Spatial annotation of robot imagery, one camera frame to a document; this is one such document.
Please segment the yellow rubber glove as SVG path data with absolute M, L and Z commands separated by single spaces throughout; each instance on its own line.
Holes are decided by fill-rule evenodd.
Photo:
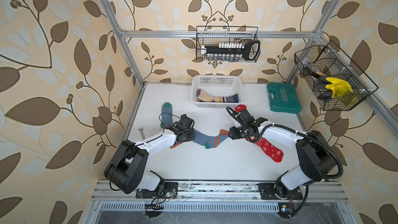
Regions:
M 353 94 L 351 85 L 345 80 L 335 77 L 327 77 L 326 81 L 328 83 L 325 88 L 332 92 L 331 98 Z

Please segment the blue orange striped sock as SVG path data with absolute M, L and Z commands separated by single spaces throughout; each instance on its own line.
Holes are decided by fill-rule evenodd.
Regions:
M 162 128 L 162 131 L 163 132 L 167 131 L 167 127 L 171 125 L 172 126 L 172 130 L 173 131 L 177 131 L 177 134 L 176 134 L 177 135 L 177 139 L 176 139 L 176 141 L 178 141 L 179 140 L 179 136 L 183 132 L 183 127 L 182 127 L 182 125 L 179 122 L 177 122 L 175 124 L 175 122 L 173 121 L 174 115 L 173 115 L 173 107 L 172 107 L 171 103 L 166 102 L 166 103 L 164 103 L 162 105 L 161 116 L 160 117 L 161 117 L 161 128 Z

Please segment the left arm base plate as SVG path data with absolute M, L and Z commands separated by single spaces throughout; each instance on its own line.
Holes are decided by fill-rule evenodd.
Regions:
M 178 195 L 178 183 L 175 181 L 166 181 L 160 184 L 154 191 L 138 189 L 136 192 L 137 199 L 169 199 L 176 198 Z

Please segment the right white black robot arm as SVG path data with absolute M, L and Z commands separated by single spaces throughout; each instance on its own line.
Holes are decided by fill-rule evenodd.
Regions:
M 285 144 L 296 151 L 298 165 L 278 177 L 271 190 L 279 198 L 286 198 L 287 194 L 301 186 L 323 179 L 337 179 L 343 175 L 342 162 L 320 132 L 300 132 L 266 118 L 256 119 L 244 105 L 227 107 L 226 110 L 235 123 L 229 130 L 231 139 L 245 139 L 257 145 L 275 162 L 281 162 L 284 153 L 271 141 Z

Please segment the blue green toe sock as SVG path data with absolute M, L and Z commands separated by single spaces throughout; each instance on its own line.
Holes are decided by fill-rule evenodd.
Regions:
M 206 149 L 217 148 L 223 141 L 229 137 L 229 132 L 227 130 L 221 129 L 217 136 L 209 136 L 204 133 L 194 130 L 196 144 L 204 146 Z

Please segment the white plastic basket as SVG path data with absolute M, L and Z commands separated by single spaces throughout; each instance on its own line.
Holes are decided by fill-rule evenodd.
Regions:
M 203 90 L 213 96 L 232 96 L 238 94 L 239 103 L 199 102 L 196 91 Z M 198 75 L 191 84 L 191 102 L 197 107 L 207 108 L 235 108 L 243 104 L 243 84 L 237 76 Z

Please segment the silver open-end wrench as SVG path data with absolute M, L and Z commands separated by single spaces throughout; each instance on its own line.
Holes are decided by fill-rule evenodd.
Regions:
M 140 134 L 141 134 L 142 139 L 145 140 L 146 137 L 145 137 L 145 134 L 144 134 L 144 128 L 143 128 L 143 127 L 140 127 L 138 130 L 139 130 L 139 132 L 140 132 Z

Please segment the green plastic tool case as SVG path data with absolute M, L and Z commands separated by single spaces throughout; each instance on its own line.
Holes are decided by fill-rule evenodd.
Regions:
M 297 114 L 302 110 L 296 87 L 285 83 L 268 83 L 267 93 L 271 111 Z

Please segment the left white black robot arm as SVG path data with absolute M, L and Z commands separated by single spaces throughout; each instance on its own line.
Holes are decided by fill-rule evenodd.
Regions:
M 153 197 L 165 193 L 165 179 L 154 171 L 146 172 L 149 158 L 174 145 L 195 139 L 194 120 L 181 115 L 178 122 L 164 125 L 162 132 L 142 141 L 123 141 L 104 171 L 114 191 L 130 194 L 135 190 L 149 192 Z

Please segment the red bear sock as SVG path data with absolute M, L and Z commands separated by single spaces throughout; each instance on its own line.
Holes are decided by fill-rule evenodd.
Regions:
M 235 108 L 235 111 L 238 113 L 238 112 L 241 112 L 242 110 L 246 110 L 246 109 L 247 109 L 247 106 L 246 106 L 246 105 L 240 104 L 240 105 L 238 105 L 238 106 Z
M 254 145 L 260 147 L 262 151 L 269 156 L 274 162 L 280 163 L 283 160 L 284 152 L 274 146 L 271 142 L 266 140 L 265 138 L 260 138 L 257 142 L 254 142 Z

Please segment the socket set holder black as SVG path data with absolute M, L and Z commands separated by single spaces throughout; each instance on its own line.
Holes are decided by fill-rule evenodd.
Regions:
M 200 55 L 209 61 L 255 62 L 261 53 L 259 40 L 243 40 L 240 43 L 202 45 Z

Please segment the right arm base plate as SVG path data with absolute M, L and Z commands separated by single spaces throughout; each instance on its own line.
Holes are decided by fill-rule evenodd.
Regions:
M 303 200 L 300 187 L 287 189 L 283 184 L 259 183 L 258 191 L 262 200 Z

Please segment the black pliers in basket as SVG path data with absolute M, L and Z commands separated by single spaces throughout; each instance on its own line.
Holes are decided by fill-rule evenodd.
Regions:
M 327 81 L 325 74 L 308 66 L 304 67 L 303 74 L 305 76 L 305 80 L 318 100 L 330 101 L 332 99 L 332 90 L 326 88 L 326 86 L 331 83 Z

